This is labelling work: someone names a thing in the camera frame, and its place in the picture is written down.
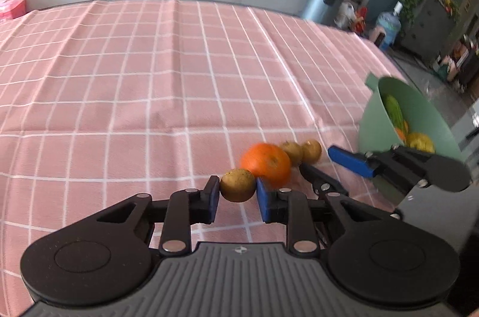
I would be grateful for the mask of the green cucumber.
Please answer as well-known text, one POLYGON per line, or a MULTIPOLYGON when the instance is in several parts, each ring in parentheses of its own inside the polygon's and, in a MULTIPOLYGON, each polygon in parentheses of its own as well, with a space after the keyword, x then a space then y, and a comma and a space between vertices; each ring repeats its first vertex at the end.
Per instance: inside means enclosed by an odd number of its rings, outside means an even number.
POLYGON ((404 129, 404 116, 399 102, 394 96, 385 95, 382 99, 386 113, 395 128, 404 129))

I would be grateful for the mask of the green plastic colander bowl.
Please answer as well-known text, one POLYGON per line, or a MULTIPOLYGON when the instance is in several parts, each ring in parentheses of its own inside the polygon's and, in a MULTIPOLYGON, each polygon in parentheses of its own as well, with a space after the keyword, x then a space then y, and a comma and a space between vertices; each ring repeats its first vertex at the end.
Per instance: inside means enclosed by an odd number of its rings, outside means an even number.
POLYGON ((462 161, 460 148, 441 114, 418 90, 399 79, 369 73, 365 86, 372 91, 359 124, 358 148, 368 151, 387 151, 395 144, 404 144, 396 134, 388 117, 383 97, 394 96, 399 102, 409 133, 428 135, 435 146, 435 154, 462 161))

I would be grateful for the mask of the brown kiwi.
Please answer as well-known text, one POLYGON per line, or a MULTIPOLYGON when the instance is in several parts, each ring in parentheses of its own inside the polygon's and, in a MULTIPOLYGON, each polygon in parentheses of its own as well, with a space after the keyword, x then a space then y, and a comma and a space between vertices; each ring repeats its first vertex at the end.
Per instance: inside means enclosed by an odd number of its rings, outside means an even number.
POLYGON ((235 168, 225 173, 220 180, 220 193, 232 203, 243 203, 254 196, 256 178, 244 168, 235 168))
POLYGON ((280 145, 280 148, 288 155, 292 167, 298 167, 301 164, 303 160, 303 148, 300 144, 286 141, 280 145))
POLYGON ((321 159, 322 145, 316 139, 309 139, 303 142, 301 150, 303 163, 315 164, 321 159))

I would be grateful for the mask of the orange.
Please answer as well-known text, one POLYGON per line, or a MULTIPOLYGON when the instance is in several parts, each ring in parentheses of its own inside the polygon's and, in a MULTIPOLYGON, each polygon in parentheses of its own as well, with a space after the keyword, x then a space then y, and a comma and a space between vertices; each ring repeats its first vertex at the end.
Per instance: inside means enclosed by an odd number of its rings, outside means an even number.
POLYGON ((407 136, 409 133, 409 127, 407 124, 407 121, 402 121, 401 124, 398 124, 395 126, 395 131, 396 134, 399 136, 399 138, 402 140, 404 144, 407 144, 407 136))
POLYGON ((274 189, 282 188, 291 180, 290 158, 282 148, 274 144, 257 143, 251 146, 242 155, 240 167, 266 181, 274 189))

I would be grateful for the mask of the white plastic bag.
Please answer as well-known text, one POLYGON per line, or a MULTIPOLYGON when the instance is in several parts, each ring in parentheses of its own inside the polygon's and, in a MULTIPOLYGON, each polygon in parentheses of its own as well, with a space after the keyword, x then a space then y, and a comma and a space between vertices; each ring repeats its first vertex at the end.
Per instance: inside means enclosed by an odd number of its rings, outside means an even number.
POLYGON ((338 29, 348 29, 351 24, 356 20, 356 11, 354 6, 350 2, 343 2, 339 7, 334 24, 338 29))

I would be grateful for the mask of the yellow lemon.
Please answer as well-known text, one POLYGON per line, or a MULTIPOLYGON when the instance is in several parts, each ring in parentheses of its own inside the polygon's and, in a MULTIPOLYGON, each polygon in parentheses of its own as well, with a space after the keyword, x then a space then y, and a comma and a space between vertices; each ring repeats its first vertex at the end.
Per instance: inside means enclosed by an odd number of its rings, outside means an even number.
POLYGON ((411 132, 406 136, 407 146, 428 153, 435 153, 435 146, 432 139, 423 133, 411 132))

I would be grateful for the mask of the pink storage box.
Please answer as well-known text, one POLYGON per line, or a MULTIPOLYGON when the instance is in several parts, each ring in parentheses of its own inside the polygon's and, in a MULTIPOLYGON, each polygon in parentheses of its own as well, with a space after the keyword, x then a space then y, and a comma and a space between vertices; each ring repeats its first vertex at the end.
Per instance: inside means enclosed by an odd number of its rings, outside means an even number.
POLYGON ((27 12, 26 0, 0 0, 0 21, 22 17, 27 12))

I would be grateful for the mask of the blue water jug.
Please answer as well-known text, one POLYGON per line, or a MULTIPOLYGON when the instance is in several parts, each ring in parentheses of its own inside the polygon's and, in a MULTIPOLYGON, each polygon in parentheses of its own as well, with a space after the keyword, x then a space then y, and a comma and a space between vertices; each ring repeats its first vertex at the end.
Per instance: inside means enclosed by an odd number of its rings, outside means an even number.
POLYGON ((377 26, 381 26, 384 29, 384 39, 379 46, 379 49, 386 51, 390 45, 395 42, 396 36, 401 30, 401 21, 399 15, 402 11, 403 4, 398 1, 391 12, 380 13, 376 22, 377 26))

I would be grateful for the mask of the grey pedal trash bin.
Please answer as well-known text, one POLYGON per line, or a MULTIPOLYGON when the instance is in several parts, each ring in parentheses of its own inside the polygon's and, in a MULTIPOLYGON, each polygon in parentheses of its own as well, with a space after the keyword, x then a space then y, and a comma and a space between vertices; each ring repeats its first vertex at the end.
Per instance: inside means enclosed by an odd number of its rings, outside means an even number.
POLYGON ((343 0, 308 0, 301 14, 303 20, 332 26, 343 0))

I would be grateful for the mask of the grey drawer cabinet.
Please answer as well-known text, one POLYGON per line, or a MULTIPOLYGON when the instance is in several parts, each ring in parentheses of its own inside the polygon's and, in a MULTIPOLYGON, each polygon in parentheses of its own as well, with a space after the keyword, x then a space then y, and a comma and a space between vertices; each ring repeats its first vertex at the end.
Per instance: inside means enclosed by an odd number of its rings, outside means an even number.
POLYGON ((425 65, 432 65, 455 26, 455 20, 438 0, 424 0, 413 11, 410 25, 404 26, 399 46, 425 65))

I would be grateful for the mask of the pink checkered tablecloth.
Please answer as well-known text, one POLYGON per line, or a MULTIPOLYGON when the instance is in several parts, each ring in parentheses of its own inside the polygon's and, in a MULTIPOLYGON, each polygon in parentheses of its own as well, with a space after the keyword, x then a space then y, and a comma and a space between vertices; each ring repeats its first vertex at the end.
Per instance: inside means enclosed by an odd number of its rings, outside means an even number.
POLYGON ((357 146, 372 43, 200 1, 92 1, 1 24, 1 314, 29 244, 136 193, 202 188, 250 146, 357 146))

